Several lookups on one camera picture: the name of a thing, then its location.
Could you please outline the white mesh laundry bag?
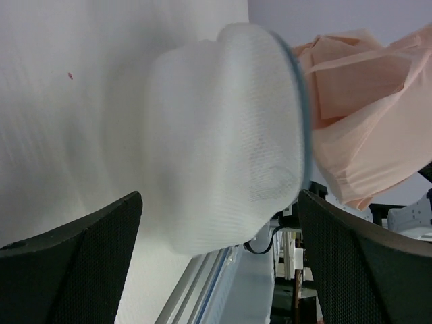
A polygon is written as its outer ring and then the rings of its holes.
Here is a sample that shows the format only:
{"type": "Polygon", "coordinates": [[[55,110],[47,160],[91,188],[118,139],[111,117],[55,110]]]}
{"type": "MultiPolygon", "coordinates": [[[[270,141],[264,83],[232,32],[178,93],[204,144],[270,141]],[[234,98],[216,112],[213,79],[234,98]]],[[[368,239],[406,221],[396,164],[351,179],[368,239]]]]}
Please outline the white mesh laundry bag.
{"type": "Polygon", "coordinates": [[[174,252],[243,244],[309,185],[305,77],[276,33],[230,24],[159,56],[145,89],[144,199],[174,252]]]}

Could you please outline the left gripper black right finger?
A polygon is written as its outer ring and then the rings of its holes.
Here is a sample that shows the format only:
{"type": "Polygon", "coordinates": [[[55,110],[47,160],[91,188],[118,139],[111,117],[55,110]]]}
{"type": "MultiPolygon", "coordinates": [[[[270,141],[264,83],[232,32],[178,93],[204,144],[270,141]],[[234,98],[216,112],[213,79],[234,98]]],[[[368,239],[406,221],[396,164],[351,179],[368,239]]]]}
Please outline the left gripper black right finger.
{"type": "Polygon", "coordinates": [[[302,190],[298,214],[326,323],[430,323],[431,244],[302,190]]]}

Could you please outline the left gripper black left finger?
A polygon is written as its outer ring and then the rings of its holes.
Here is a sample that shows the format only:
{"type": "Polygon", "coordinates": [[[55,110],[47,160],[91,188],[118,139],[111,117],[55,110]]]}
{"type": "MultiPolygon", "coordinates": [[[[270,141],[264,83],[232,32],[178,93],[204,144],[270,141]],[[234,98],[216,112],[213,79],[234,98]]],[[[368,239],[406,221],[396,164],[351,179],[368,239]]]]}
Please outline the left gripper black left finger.
{"type": "Polygon", "coordinates": [[[1,322],[114,323],[142,197],[1,248],[1,322]]]}

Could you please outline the peach beige bra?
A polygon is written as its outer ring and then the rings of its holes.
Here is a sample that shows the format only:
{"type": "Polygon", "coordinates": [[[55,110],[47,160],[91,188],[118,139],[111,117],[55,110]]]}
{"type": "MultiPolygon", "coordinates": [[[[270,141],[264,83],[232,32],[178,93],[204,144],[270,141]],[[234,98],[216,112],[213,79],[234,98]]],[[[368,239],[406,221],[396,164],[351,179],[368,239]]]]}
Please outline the peach beige bra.
{"type": "Polygon", "coordinates": [[[306,76],[319,171],[365,209],[431,162],[431,26],[384,46],[366,30],[293,50],[306,76]]]}

